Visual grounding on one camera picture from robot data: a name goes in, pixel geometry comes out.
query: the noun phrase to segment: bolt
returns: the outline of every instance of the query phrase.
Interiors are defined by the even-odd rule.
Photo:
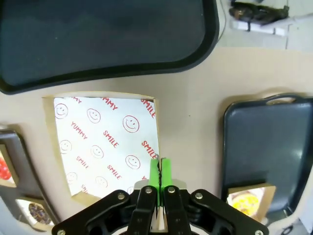
[[[202,194],[201,194],[200,192],[197,192],[196,195],[195,195],[195,197],[196,197],[197,199],[202,199],[202,198],[203,198],[203,196],[202,196]]]
[[[152,189],[151,188],[146,188],[146,193],[152,193]]]
[[[167,191],[168,191],[169,193],[173,193],[173,192],[175,192],[175,188],[169,187],[169,188],[167,189]]]
[[[65,235],[65,231],[64,230],[59,230],[57,235]]]
[[[255,231],[255,235],[263,235],[263,232],[261,230]]]
[[[117,198],[118,198],[119,200],[123,200],[123,199],[125,198],[125,195],[122,194],[122,193],[120,193],[120,194],[118,194]]]

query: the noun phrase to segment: red tomato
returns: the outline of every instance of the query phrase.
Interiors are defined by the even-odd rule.
[[[8,180],[11,178],[11,173],[3,159],[0,159],[0,179]]]

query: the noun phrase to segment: smiley face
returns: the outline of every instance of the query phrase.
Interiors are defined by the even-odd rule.
[[[99,185],[99,186],[101,186],[103,188],[108,187],[108,181],[105,178],[101,177],[101,176],[97,176],[95,178],[95,181],[96,181],[97,185]]]
[[[101,119],[100,113],[95,109],[88,109],[87,116],[92,123],[98,123]]]
[[[126,162],[127,166],[129,166],[131,169],[137,170],[140,168],[140,161],[134,155],[128,155],[125,158],[125,162]]]
[[[68,140],[63,140],[60,142],[61,154],[67,154],[72,150],[72,144]]]
[[[67,183],[69,185],[75,183],[77,181],[77,174],[75,172],[70,172],[67,174]]]
[[[103,158],[104,154],[98,145],[93,145],[90,149],[91,155],[95,158]]]
[[[128,193],[128,194],[132,194],[133,191],[134,191],[134,187],[129,187],[129,188],[127,189],[127,193]]]
[[[65,104],[57,104],[54,107],[54,114],[57,119],[64,119],[68,114],[68,108]]]
[[[135,133],[139,130],[139,121],[133,116],[126,116],[123,118],[123,126],[126,131]]]

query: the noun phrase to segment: black tray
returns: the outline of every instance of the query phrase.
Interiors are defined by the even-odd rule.
[[[0,185],[0,197],[12,215],[18,221],[29,224],[16,202],[17,199],[27,197],[34,199],[34,201],[41,201],[53,223],[59,223],[60,218],[53,210],[49,199],[43,191],[43,187],[37,177],[34,166],[31,164],[21,137],[11,129],[0,130],[0,144],[5,145],[14,170],[19,178],[16,188]]]
[[[292,98],[293,102],[275,102]],[[269,183],[268,224],[291,215],[313,165],[313,99],[280,94],[233,103],[224,115],[222,199],[233,187]]]
[[[1,0],[0,91],[179,72],[214,48],[216,0]]]

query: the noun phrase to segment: box with yellow food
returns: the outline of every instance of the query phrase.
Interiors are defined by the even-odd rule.
[[[268,212],[275,190],[276,187],[270,184],[230,188],[227,202],[233,208],[261,222]]]

